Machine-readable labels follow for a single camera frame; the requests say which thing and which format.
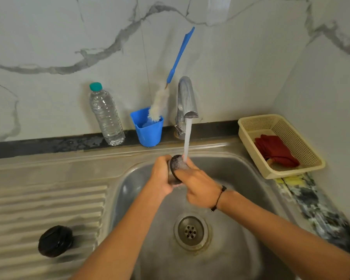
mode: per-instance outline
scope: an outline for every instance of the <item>forearm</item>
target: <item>forearm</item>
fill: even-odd
[[[251,231],[303,280],[350,278],[350,254],[237,192],[223,193],[218,208]]]
[[[131,277],[141,245],[165,194],[146,185],[116,228],[85,261],[72,280]]]

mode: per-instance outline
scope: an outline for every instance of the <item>sink drain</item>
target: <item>sink drain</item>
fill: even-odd
[[[186,250],[199,250],[207,241],[208,230],[205,220],[195,213],[180,215],[174,225],[175,239]]]

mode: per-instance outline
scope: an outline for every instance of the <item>blue container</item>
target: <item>blue container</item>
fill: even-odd
[[[163,118],[152,125],[143,127],[143,125],[148,121],[149,109],[144,108],[135,112],[132,112],[131,118],[135,124],[135,129],[139,141],[143,146],[153,147],[159,144],[161,141],[162,127],[163,127]]]

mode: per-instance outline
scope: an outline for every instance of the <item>faucet spout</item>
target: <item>faucet spout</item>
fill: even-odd
[[[175,128],[177,136],[183,140],[185,138],[185,118],[198,118],[196,100],[191,79],[183,76],[178,85],[178,112],[175,117]]]

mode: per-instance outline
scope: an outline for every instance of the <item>wall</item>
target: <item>wall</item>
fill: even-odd
[[[184,34],[196,30],[170,85],[188,75],[198,122],[265,113],[309,40],[326,0],[231,0],[211,24],[208,0],[0,0],[0,141],[99,132],[88,84],[129,114],[162,88]]]
[[[350,220],[350,0],[332,0],[272,112],[285,116],[327,161],[314,172]]]

